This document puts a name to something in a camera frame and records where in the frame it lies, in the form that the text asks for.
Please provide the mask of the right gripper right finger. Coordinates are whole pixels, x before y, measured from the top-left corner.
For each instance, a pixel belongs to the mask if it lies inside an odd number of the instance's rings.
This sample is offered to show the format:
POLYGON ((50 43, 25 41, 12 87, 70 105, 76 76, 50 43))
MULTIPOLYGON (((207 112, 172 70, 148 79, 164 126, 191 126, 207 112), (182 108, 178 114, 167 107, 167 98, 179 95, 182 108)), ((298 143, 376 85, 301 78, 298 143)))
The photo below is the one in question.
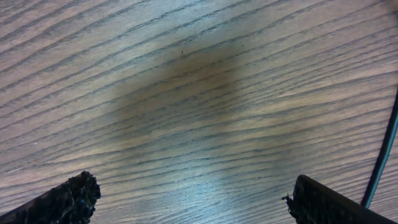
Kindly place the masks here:
POLYGON ((293 196, 282 200, 297 224, 397 224, 306 175, 297 177, 293 196))

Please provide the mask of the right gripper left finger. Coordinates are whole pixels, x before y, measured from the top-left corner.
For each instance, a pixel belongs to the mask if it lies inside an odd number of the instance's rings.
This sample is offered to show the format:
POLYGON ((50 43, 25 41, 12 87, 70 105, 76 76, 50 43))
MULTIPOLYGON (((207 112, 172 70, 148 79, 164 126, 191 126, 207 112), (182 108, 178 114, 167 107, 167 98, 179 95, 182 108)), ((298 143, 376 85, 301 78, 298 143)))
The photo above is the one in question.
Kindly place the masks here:
POLYGON ((89 224, 100 198, 96 177, 83 171, 1 215, 1 224, 89 224))

